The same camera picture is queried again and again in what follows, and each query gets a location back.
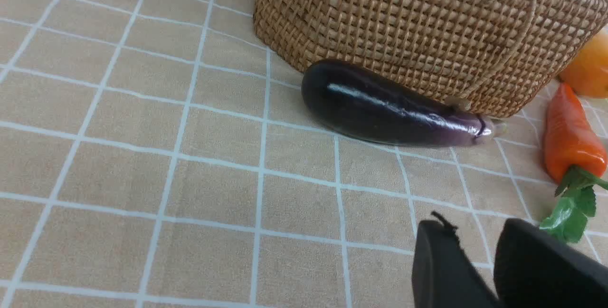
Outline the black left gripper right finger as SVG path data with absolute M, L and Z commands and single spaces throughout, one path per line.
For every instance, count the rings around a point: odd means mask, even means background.
M 521 219 L 504 222 L 494 286 L 506 308 L 605 308 L 608 269 Z

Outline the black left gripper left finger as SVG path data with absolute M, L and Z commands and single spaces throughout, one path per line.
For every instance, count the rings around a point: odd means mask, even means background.
M 416 308 L 497 308 L 499 300 L 473 266 L 456 234 L 438 212 L 420 221 L 413 255 Z

